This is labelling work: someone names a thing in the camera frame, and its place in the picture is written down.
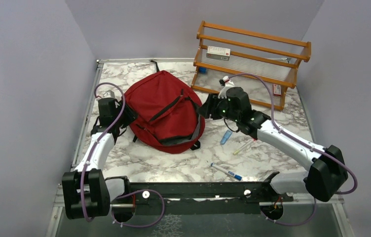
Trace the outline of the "red student backpack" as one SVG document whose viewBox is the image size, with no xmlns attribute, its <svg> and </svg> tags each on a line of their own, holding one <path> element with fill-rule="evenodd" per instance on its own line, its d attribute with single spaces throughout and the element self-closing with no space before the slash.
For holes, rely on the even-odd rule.
<svg viewBox="0 0 371 237">
<path fill-rule="evenodd" d="M 126 104 L 137 114 L 130 124 L 134 141 L 170 154 L 200 149 L 205 119 L 197 110 L 202 102 L 179 78 L 157 69 L 130 86 L 124 95 Z"/>
</svg>

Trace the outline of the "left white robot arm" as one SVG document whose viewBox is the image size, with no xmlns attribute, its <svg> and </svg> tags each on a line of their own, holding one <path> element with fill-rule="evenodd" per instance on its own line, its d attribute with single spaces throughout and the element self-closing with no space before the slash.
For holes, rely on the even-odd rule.
<svg viewBox="0 0 371 237">
<path fill-rule="evenodd" d="M 122 129 L 136 118 L 123 100 L 103 98 L 98 101 L 99 115 L 90 131 L 91 142 L 77 167 L 64 173 L 62 189 L 65 212 L 68 219 L 84 218 L 88 222 L 95 217 L 106 216 L 110 210 L 109 193 L 102 169 Z"/>
</svg>

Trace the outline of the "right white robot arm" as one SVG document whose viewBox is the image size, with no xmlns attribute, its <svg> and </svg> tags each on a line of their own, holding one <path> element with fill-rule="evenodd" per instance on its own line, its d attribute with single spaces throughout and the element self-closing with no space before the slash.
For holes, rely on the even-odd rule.
<svg viewBox="0 0 371 237">
<path fill-rule="evenodd" d="M 338 147 L 325 148 L 289 132 L 271 116 L 254 110 L 248 94 L 240 87 L 229 88 L 225 98 L 210 93 L 197 112 L 206 119 L 236 123 L 240 132 L 274 146 L 305 169 L 304 172 L 278 173 L 267 180 L 261 187 L 265 200 L 273 201 L 285 193 L 305 193 L 327 202 L 348 178 Z"/>
</svg>

